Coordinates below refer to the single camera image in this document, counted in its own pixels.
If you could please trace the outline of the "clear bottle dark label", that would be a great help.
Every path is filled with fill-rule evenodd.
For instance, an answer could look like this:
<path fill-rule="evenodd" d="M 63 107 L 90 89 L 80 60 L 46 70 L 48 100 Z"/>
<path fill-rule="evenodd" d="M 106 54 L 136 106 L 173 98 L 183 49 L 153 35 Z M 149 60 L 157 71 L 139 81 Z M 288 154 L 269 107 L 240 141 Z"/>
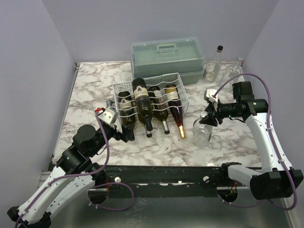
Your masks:
<path fill-rule="evenodd" d="M 207 124 L 200 124 L 200 120 L 207 116 L 208 113 L 206 111 L 202 111 L 199 118 L 193 123 L 193 142 L 197 146 L 206 146 L 211 139 L 213 127 Z"/>

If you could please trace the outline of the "clear bottle cream label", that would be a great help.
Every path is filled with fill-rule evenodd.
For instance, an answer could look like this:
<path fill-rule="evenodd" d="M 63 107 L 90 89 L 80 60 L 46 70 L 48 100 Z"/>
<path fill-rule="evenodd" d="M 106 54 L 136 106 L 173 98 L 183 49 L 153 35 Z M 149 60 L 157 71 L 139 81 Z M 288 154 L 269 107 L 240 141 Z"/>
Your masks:
<path fill-rule="evenodd" d="M 221 53 L 223 51 L 222 46 L 218 46 L 217 50 L 212 58 L 210 58 L 205 65 L 205 70 L 203 73 L 203 79 L 207 83 L 214 83 L 221 70 L 222 61 Z"/>

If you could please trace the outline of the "clear bottle silver cap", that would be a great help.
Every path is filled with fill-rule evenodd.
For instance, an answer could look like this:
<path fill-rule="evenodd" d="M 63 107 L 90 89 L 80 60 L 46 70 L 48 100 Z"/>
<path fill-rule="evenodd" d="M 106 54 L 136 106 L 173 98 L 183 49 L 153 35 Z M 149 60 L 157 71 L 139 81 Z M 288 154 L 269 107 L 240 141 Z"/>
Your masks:
<path fill-rule="evenodd" d="M 236 59 L 236 61 L 229 65 L 228 67 L 226 67 L 221 79 L 219 80 L 219 86 L 222 86 L 226 81 L 228 81 L 230 78 L 233 78 L 234 76 L 241 74 L 242 73 L 242 69 L 241 69 L 241 65 L 244 62 L 244 58 L 243 57 L 238 57 Z M 230 81 L 229 83 L 227 83 L 222 90 L 227 91 L 227 92 L 231 92 L 233 90 L 232 85 L 234 83 L 238 82 L 238 78 L 233 79 L 232 81 Z"/>

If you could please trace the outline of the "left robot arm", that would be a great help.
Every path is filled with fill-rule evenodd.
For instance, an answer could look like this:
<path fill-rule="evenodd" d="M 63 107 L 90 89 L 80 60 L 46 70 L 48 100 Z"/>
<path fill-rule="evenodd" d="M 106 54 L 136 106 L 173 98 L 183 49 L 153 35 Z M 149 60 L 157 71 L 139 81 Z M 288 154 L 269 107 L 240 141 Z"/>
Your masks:
<path fill-rule="evenodd" d="M 62 153 L 34 195 L 22 205 L 8 210 L 7 214 L 15 222 L 15 227 L 48 228 L 52 218 L 80 193 L 100 187 L 109 191 L 111 182 L 106 177 L 106 165 L 93 163 L 91 158 L 102 147 L 108 150 L 111 138 L 128 142 L 134 124 L 122 125 L 121 132 L 115 125 L 104 122 L 99 125 L 99 129 L 88 124 L 81 126 L 73 137 L 72 145 Z"/>

